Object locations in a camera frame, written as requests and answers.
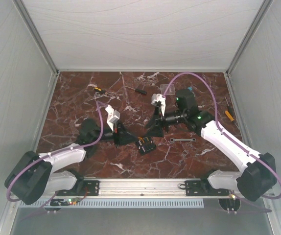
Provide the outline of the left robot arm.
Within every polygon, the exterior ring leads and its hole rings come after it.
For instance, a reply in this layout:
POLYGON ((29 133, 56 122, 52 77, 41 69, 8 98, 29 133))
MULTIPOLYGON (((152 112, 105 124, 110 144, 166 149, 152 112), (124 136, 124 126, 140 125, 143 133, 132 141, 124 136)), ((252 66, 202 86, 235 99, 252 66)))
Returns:
POLYGON ((53 153, 24 153, 4 182, 6 197, 11 202, 22 201, 30 205, 50 192, 69 190, 79 195, 85 187, 82 177, 61 169, 90 158, 98 141, 113 141, 114 145, 122 146, 137 140, 138 137, 128 132, 119 120, 112 128, 101 129, 88 118, 82 122, 79 135, 71 145, 53 153))

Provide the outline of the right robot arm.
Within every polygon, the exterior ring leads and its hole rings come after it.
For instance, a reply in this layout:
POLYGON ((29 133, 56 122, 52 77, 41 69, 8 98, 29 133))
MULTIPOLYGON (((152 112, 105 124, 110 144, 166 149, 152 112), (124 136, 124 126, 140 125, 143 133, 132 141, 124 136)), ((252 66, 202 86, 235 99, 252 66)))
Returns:
POLYGON ((195 95, 189 89, 176 92, 177 109, 165 111, 165 97, 153 94, 151 103, 155 110, 146 125, 147 135, 163 137, 169 127, 183 123, 188 130, 207 140, 227 156, 237 167, 237 172, 216 170, 201 181, 200 188, 210 195, 217 189, 236 190, 246 199, 256 201, 276 183, 276 162, 270 153, 260 154, 228 132, 215 117, 201 111, 195 95))

